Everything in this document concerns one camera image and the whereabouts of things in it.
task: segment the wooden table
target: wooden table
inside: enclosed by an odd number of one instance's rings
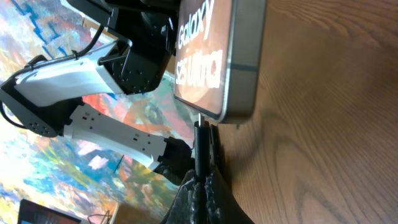
[[[255,113],[220,133],[255,223],[398,223],[398,1],[269,1]]]

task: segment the painted backdrop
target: painted backdrop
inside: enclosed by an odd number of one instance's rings
[[[91,40],[82,21],[59,0],[2,0],[0,83],[36,55],[57,58],[81,50]],[[173,99],[172,89],[164,79],[145,95],[85,101],[135,128],[192,145],[193,113]],[[130,223],[158,223],[177,188],[128,157],[114,173],[121,156],[90,142],[42,138],[0,118],[0,223],[16,223],[22,198],[82,218],[125,202],[140,214]]]

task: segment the table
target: table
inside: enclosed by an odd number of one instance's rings
[[[255,223],[398,222],[398,1],[272,0],[252,119],[221,124]]]

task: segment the colorful painting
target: colorful painting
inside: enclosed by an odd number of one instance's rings
[[[57,58],[91,40],[81,15],[53,0],[0,2],[0,83],[36,55]],[[193,143],[194,112],[173,98],[164,78],[143,95],[86,96],[102,113],[151,134]],[[0,223],[16,223],[26,198],[81,218],[113,211],[118,202],[140,212],[131,223],[158,223],[177,191],[161,175],[131,158],[85,141],[43,138],[0,118]]]

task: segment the abstract painting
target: abstract painting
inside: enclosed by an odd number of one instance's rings
[[[60,1],[2,0],[0,83],[36,55],[57,58],[84,48],[91,37],[82,21],[80,14]],[[150,93],[93,95],[84,101],[142,131],[193,144],[195,113],[174,100],[168,78]],[[105,214],[118,202],[128,203],[139,211],[131,223],[158,223],[177,191],[164,177],[128,157],[115,172],[122,155],[111,149],[92,142],[44,138],[3,118],[0,148],[0,223],[16,223],[22,198],[81,218]]]

